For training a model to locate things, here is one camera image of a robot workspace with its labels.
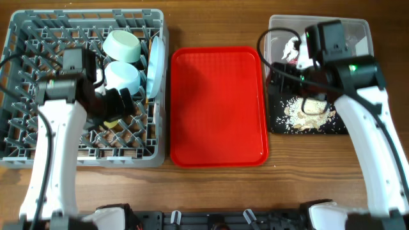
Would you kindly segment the yellow plastic cup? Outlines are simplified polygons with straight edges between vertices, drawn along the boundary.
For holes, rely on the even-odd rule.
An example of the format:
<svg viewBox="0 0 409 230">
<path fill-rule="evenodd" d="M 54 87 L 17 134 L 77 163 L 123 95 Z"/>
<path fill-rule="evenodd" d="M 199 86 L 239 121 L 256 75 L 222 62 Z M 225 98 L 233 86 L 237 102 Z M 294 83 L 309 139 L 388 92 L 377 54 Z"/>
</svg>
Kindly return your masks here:
<svg viewBox="0 0 409 230">
<path fill-rule="evenodd" d="M 103 125 L 104 125 L 104 127 L 108 128 L 108 129 L 112 129 L 112 128 L 114 128 L 114 127 L 116 127 L 118 125 L 118 121 L 119 121 L 118 119 L 115 120 L 115 121 L 111 121 L 111 122 L 104 121 Z"/>
</svg>

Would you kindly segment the white napkin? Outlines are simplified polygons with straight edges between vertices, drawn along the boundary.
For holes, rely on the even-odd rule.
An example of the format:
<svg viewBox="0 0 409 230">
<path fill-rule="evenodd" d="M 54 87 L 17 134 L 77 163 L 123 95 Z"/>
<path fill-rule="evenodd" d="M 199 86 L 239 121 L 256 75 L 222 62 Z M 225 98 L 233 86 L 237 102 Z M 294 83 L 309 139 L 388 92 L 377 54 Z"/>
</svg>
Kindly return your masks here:
<svg viewBox="0 0 409 230">
<path fill-rule="evenodd" d="M 299 51 L 295 48 L 298 38 L 296 36 L 290 38 L 284 46 L 282 52 L 282 60 L 285 60 L 287 63 L 296 63 L 298 61 Z"/>
</svg>

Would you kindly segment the light blue saucer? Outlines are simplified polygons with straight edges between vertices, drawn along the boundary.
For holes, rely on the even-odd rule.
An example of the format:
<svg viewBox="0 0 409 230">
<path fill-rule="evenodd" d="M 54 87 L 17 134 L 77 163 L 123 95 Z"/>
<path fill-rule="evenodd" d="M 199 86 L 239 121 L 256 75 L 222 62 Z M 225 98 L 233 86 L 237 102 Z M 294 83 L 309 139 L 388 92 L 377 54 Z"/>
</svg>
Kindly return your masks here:
<svg viewBox="0 0 409 230">
<path fill-rule="evenodd" d="M 130 63 L 113 61 L 104 70 L 106 78 L 106 89 L 117 89 L 120 91 L 127 88 L 131 95 L 138 92 L 140 86 L 139 71 Z"/>
</svg>

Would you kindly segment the rice food scraps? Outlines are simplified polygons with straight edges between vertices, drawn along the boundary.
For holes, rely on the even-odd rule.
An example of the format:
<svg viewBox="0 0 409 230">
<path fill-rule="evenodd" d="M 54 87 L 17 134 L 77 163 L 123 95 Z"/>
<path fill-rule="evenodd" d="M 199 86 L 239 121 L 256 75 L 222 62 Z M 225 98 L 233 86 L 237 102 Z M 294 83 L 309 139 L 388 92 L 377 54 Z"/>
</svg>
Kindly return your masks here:
<svg viewBox="0 0 409 230">
<path fill-rule="evenodd" d="M 325 124 L 336 116 L 336 110 L 327 102 L 313 99 L 292 97 L 280 103 L 283 115 L 274 121 L 284 126 L 284 133 L 300 133 L 303 131 L 322 131 Z"/>
</svg>

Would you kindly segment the green bowl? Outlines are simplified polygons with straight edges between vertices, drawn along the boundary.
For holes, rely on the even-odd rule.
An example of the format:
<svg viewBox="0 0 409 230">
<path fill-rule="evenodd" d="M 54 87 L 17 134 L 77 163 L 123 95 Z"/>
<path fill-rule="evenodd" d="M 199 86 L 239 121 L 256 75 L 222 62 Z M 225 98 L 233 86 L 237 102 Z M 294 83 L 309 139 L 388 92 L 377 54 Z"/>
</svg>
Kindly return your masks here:
<svg viewBox="0 0 409 230">
<path fill-rule="evenodd" d="M 114 30 L 102 44 L 103 51 L 117 61 L 135 63 L 140 60 L 141 42 L 128 31 Z"/>
</svg>

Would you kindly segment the light blue plate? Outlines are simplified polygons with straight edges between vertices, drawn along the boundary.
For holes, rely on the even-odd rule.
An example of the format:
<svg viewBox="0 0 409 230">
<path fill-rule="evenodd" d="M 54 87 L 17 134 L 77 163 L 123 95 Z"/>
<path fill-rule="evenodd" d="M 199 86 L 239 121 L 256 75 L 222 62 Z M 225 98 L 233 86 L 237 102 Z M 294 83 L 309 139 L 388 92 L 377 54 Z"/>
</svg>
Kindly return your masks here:
<svg viewBox="0 0 409 230">
<path fill-rule="evenodd" d="M 146 96 L 155 98 L 160 90 L 160 84 L 164 73 L 166 46 L 162 39 L 154 37 L 148 63 Z"/>
</svg>

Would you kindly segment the white plastic fork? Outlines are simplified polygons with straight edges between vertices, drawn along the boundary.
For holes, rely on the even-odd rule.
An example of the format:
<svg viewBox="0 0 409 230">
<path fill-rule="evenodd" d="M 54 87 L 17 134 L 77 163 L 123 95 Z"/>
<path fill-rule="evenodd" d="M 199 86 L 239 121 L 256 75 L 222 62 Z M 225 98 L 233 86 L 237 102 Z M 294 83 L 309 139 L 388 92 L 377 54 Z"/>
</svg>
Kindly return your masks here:
<svg viewBox="0 0 409 230">
<path fill-rule="evenodd" d="M 154 107 L 153 107 L 153 123 L 155 125 L 158 124 L 158 117 L 159 117 L 159 105 L 157 102 L 155 102 Z"/>
</svg>

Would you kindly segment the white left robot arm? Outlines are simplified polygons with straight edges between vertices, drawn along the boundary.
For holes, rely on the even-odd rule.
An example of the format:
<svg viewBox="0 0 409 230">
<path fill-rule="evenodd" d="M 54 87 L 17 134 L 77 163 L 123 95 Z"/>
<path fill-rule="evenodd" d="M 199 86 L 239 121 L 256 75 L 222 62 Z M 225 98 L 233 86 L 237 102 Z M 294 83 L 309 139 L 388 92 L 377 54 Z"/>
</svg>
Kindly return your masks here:
<svg viewBox="0 0 409 230">
<path fill-rule="evenodd" d="M 134 225 L 127 204 L 107 205 L 78 216 L 75 175 L 80 136 L 88 116 L 99 122 L 134 111 L 127 88 L 101 95 L 88 80 L 41 81 L 38 138 L 31 181 L 20 207 L 23 226 L 30 229 L 128 229 Z"/>
</svg>

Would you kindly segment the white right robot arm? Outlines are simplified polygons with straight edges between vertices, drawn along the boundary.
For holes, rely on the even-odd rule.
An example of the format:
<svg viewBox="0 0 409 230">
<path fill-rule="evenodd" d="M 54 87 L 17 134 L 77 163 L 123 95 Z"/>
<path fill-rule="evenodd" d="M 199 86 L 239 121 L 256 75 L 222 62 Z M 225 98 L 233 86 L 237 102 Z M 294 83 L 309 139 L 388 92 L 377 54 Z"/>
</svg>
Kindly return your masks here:
<svg viewBox="0 0 409 230">
<path fill-rule="evenodd" d="M 334 57 L 293 75 L 270 64 L 273 85 L 297 96 L 325 95 L 341 117 L 364 176 L 366 210 L 333 201 L 303 206 L 308 229 L 408 229 L 408 161 L 389 114 L 388 94 L 373 56 Z"/>
</svg>

